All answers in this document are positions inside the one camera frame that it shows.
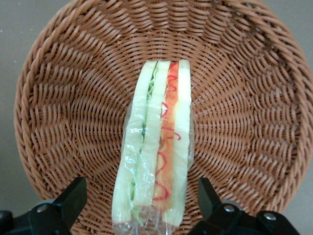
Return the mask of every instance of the brown wicker basket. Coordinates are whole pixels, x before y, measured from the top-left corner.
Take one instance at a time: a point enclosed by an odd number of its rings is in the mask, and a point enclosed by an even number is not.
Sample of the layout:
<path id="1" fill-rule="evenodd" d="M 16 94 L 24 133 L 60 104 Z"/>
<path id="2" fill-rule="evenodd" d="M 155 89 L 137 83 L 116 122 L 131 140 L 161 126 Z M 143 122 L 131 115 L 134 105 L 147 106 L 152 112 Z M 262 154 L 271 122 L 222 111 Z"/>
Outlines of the brown wicker basket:
<path id="1" fill-rule="evenodd" d="M 201 219 L 197 181 L 250 214 L 282 211 L 312 153 L 313 80 L 289 30 L 258 0 L 73 0 L 48 23 L 19 77 L 16 138 L 37 193 L 86 176 L 76 234 L 112 234 L 123 121 L 146 60 L 188 59 L 195 162 L 185 234 Z"/>

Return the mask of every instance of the screw head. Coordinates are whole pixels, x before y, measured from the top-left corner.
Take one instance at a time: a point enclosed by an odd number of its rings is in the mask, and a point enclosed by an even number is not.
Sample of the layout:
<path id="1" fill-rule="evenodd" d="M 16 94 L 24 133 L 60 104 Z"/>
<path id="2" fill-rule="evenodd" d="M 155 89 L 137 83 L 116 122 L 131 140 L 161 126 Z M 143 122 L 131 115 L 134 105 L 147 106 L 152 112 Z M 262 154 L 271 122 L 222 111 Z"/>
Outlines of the screw head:
<path id="1" fill-rule="evenodd" d="M 40 212 L 44 212 L 45 210 L 47 210 L 47 206 L 46 205 L 43 205 L 43 206 L 40 206 L 37 208 L 37 213 L 40 213 Z"/>
<path id="2" fill-rule="evenodd" d="M 235 208 L 232 205 L 226 205 L 224 206 L 225 211 L 227 212 L 234 212 Z"/>
<path id="3" fill-rule="evenodd" d="M 266 212 L 266 213 L 264 214 L 264 217 L 265 217 L 266 219 L 268 219 L 268 220 L 271 220 L 271 221 L 275 221 L 275 220 L 276 220 L 276 217 L 275 217 L 272 213 L 270 213 L 270 212 Z"/>

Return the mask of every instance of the table surface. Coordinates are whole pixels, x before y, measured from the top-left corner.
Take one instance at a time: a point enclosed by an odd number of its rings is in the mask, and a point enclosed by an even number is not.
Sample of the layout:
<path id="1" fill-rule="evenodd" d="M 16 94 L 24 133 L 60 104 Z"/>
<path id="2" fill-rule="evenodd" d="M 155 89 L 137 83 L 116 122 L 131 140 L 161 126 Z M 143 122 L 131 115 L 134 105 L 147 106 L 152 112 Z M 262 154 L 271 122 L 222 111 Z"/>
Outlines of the table surface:
<path id="1" fill-rule="evenodd" d="M 16 83 L 21 67 L 38 34 L 69 0 L 0 1 L 0 210 L 14 216 L 25 213 L 39 198 L 19 159 L 13 124 Z M 312 0 L 265 0 L 287 25 L 313 68 Z M 286 216 L 302 235 L 313 231 L 313 161 Z"/>

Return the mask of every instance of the clear plastic wrap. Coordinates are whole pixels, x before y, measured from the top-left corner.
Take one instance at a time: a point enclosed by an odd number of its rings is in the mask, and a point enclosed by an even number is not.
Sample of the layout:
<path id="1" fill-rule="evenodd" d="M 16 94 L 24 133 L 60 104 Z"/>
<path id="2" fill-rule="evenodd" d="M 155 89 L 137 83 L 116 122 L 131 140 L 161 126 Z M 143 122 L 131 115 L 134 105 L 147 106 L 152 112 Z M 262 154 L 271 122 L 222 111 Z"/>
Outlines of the clear plastic wrap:
<path id="1" fill-rule="evenodd" d="M 135 91 L 127 111 L 112 204 L 116 235 L 170 235 L 182 222 L 194 126 L 188 95 L 169 94 L 168 67 Z"/>

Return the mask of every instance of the black clamp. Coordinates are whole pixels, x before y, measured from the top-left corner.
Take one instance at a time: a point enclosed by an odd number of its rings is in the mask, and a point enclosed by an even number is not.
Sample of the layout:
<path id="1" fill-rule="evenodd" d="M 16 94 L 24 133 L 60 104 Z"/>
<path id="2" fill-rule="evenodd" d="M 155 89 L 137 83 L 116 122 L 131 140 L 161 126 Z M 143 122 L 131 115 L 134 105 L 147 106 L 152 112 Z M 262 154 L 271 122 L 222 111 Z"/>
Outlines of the black clamp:
<path id="1" fill-rule="evenodd" d="M 223 204 L 206 178 L 199 179 L 198 204 L 203 220 L 189 235 L 300 235 L 280 213 L 260 211 L 253 217 L 233 204 Z"/>
<path id="2" fill-rule="evenodd" d="M 77 177 L 52 204 L 40 204 L 17 218 L 0 211 L 0 235 L 71 235 L 86 203 L 86 179 Z"/>

